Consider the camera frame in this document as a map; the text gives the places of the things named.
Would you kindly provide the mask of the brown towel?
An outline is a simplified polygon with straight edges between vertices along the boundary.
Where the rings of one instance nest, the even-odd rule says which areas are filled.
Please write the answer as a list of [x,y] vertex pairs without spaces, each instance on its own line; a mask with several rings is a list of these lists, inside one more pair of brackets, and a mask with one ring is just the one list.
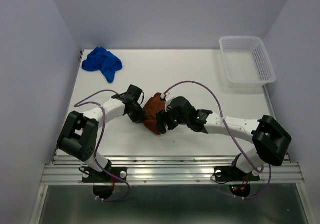
[[160,135],[161,132],[156,129],[157,124],[157,112],[162,111],[165,108],[165,103],[161,99],[162,93],[157,92],[151,97],[143,110],[146,112],[147,119],[143,121],[144,126],[156,135]]

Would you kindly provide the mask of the blue towel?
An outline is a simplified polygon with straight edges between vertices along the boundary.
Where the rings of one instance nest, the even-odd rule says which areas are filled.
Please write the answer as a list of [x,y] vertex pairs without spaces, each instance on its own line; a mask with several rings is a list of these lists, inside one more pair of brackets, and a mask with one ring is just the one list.
[[96,47],[82,62],[82,69],[89,72],[100,71],[108,83],[114,81],[117,71],[123,68],[122,61],[103,47]]

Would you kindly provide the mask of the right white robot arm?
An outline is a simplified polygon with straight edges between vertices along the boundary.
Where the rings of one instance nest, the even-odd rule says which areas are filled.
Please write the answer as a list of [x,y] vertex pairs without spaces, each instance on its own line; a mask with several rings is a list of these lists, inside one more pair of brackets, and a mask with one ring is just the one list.
[[224,117],[211,110],[195,109],[182,96],[161,94],[160,100],[164,109],[156,114],[156,129],[163,134],[178,125],[186,125],[195,132],[228,135],[233,141],[242,139],[254,145],[247,152],[239,148],[240,154],[230,167],[233,178],[242,179],[254,168],[265,164],[282,165],[292,137],[274,117]]

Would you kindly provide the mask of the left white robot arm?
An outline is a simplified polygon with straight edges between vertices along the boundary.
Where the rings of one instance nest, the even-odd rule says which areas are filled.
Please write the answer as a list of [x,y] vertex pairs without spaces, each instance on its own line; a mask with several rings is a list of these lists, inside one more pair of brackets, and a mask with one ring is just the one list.
[[57,148],[77,158],[94,170],[100,181],[111,177],[110,161],[98,152],[99,129],[104,132],[111,120],[128,115],[132,122],[142,123],[147,114],[139,104],[144,92],[137,86],[130,85],[126,92],[114,95],[104,104],[89,101],[88,98],[75,104],[80,107],[86,104],[96,105],[89,111],[72,111],[68,114],[57,141]]

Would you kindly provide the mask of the white plastic basket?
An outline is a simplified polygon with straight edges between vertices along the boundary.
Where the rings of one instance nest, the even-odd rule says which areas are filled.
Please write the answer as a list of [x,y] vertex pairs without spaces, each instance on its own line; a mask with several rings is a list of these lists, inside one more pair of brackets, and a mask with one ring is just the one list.
[[229,87],[262,87],[276,81],[276,73],[264,42],[255,36],[225,36],[219,39]]

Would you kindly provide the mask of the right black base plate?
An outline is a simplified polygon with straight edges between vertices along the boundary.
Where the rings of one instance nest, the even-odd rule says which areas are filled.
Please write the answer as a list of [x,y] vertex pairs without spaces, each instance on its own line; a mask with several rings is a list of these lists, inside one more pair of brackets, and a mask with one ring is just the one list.
[[255,176],[253,173],[245,173],[233,166],[215,166],[211,177],[219,183],[260,180],[259,175]]

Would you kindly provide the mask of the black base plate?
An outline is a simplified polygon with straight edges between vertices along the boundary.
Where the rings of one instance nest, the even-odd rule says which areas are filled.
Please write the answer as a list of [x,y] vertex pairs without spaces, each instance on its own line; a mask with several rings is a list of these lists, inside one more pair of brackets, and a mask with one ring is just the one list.
[[[82,166],[79,167],[79,171],[82,173],[83,183],[119,183],[120,181],[105,173],[104,171],[98,172],[91,167]],[[121,177],[121,173],[128,172],[127,167],[112,167],[109,171],[117,177]]]
[[211,177],[219,183],[260,180],[259,175],[255,176],[253,173],[245,173],[233,166],[215,166]]

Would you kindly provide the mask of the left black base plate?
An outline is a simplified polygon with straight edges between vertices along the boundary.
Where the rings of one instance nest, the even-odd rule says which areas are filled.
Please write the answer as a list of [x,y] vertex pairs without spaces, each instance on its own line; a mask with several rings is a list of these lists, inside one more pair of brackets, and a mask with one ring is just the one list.
[[[105,173],[104,171],[98,172],[91,167],[82,166],[79,167],[79,171],[82,173],[83,183],[119,183],[120,181]],[[121,177],[121,173],[128,172],[127,167],[112,167],[109,171],[117,177]]]

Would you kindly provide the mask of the aluminium mounting rail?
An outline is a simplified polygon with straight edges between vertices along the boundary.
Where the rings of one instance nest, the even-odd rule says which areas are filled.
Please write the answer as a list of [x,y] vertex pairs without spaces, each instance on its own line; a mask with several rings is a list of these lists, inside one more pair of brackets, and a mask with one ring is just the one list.
[[[229,166],[233,156],[110,156],[115,167],[127,168],[127,181],[131,185],[206,185],[212,184],[211,175],[216,166]],[[57,155],[46,165],[40,183],[42,185],[81,185],[80,161],[72,156]],[[279,167],[268,167],[260,174],[259,184],[303,183],[304,177],[298,163],[286,157]]]

